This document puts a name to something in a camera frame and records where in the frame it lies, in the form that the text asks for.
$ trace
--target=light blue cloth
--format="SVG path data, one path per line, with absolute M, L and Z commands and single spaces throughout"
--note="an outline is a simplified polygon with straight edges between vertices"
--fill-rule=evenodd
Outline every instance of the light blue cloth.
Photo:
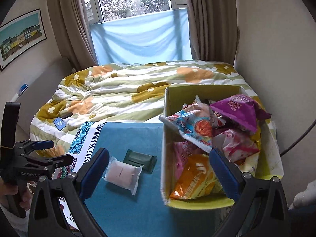
M 164 206 L 160 194 L 162 124 L 107 122 L 96 141 L 100 148 L 123 161 L 128 149 L 157 155 L 152 174 L 142 171 L 135 196 L 129 190 L 100 179 L 85 204 L 109 236 L 193 237 L 212 236 L 214 211 L 186 211 Z
M 187 9 L 90 26 L 98 64 L 192 60 Z

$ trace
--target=metal screw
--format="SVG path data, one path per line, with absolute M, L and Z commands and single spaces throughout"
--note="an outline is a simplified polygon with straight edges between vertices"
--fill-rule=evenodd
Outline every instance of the metal screw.
M 272 177 L 272 180 L 276 183 L 278 183 L 280 181 L 280 178 L 277 176 Z
M 76 176 L 76 173 L 75 172 L 71 172 L 67 175 L 68 178 L 72 179 Z
M 251 178 L 251 173 L 249 173 L 249 172 L 244 172 L 244 173 L 243 173 L 243 176 L 244 176 L 244 178 L 246 178 L 246 179 L 250 179 L 250 178 Z
M 40 178 L 39 178 L 39 181 L 40 182 L 44 182 L 46 180 L 46 176 L 45 175 L 42 175 Z

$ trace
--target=bed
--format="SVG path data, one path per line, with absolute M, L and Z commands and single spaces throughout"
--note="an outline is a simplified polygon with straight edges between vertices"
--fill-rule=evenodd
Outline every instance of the bed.
M 112 63 L 65 77 L 53 97 L 34 116 L 30 138 L 53 140 L 58 149 L 67 153 L 84 122 L 158 122 L 168 86 L 203 84 L 240 86 L 261 103 L 234 67 L 222 62 Z M 73 115 L 64 120 L 67 126 L 58 131 L 53 120 L 67 111 Z M 275 138 L 272 122 L 267 123 Z

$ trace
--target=curtain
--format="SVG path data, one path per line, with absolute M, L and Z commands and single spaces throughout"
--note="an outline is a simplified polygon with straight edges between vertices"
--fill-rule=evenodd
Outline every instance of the curtain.
M 96 66 L 82 0 L 47 0 L 47 7 L 61 56 L 67 57 L 76 70 Z
M 237 48 L 236 0 L 187 0 L 194 60 L 233 65 Z

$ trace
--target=phone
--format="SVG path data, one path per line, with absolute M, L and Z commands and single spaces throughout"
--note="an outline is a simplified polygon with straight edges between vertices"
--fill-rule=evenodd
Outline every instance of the phone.
M 53 122 L 59 131 L 66 127 L 65 122 L 60 117 L 54 119 Z

